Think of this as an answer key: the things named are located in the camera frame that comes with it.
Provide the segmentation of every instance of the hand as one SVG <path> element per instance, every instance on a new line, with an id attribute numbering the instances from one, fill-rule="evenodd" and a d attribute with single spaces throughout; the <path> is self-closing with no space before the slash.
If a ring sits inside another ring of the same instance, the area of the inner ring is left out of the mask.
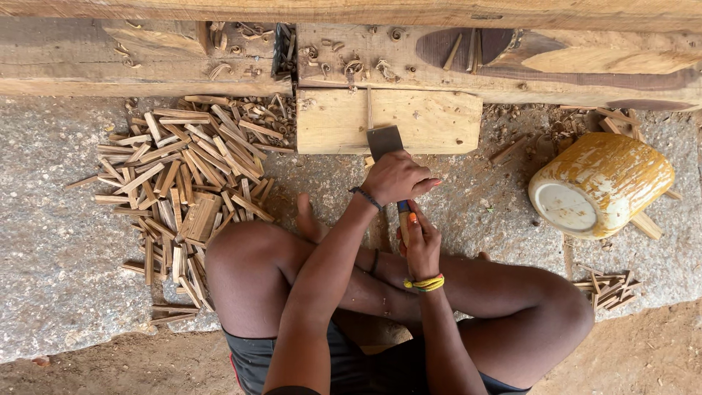
<path id="1" fill-rule="evenodd" d="M 439 274 L 441 233 L 429 222 L 414 200 L 409 200 L 409 208 L 412 211 L 407 218 L 409 248 L 402 241 L 402 234 L 397 228 L 399 251 L 403 257 L 407 257 L 409 274 L 415 281 L 422 281 Z"/>
<path id="2" fill-rule="evenodd" d="M 387 153 L 377 161 L 361 185 L 381 206 L 390 202 L 414 199 L 439 185 L 441 180 L 430 179 L 428 167 L 412 161 L 405 150 Z"/>

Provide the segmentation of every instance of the man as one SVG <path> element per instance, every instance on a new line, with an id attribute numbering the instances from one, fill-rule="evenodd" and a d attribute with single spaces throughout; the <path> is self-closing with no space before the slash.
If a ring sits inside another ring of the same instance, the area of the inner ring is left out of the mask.
<path id="1" fill-rule="evenodd" d="M 485 253 L 440 257 L 441 235 L 414 201 L 406 259 L 360 247 L 380 206 L 440 182 L 397 151 L 371 168 L 332 229 L 303 193 L 307 240 L 260 221 L 218 235 L 207 280 L 247 394 L 525 394 L 580 344 L 593 314 L 571 283 Z M 337 307 L 389 317 L 413 339 L 365 356 L 331 322 Z M 456 324 L 454 310 L 475 318 Z"/>

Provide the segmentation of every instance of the black shorts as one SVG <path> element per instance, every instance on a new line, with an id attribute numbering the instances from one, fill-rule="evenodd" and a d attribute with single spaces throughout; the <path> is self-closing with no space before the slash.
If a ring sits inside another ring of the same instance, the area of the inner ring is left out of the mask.
<path id="1" fill-rule="evenodd" d="M 239 386 L 247 395 L 263 390 L 275 339 L 244 339 L 225 331 Z M 331 353 L 331 395 L 429 394 L 424 338 L 416 337 L 372 356 L 363 354 L 332 322 L 326 331 Z M 522 395 L 518 389 L 480 373 L 490 395 Z"/>

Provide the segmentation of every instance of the bare foot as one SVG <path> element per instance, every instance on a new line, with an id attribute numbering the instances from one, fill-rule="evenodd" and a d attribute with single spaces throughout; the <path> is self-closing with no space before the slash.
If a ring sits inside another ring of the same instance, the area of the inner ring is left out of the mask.
<path id="1" fill-rule="evenodd" d="M 321 243 L 324 236 L 329 233 L 329 227 L 314 217 L 310 194 L 307 192 L 298 195 L 298 216 L 295 217 L 295 221 L 300 234 L 314 244 Z"/>

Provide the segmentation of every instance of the yellow thread bracelet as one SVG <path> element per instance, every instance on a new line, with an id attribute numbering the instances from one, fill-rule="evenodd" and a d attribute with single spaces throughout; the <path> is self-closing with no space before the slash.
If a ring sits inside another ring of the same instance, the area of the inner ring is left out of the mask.
<path id="1" fill-rule="evenodd" d="M 415 281 L 414 283 L 405 278 L 404 286 L 405 288 L 416 288 L 421 292 L 433 291 L 444 286 L 444 275 L 439 273 L 439 275 L 434 278 L 422 281 Z"/>

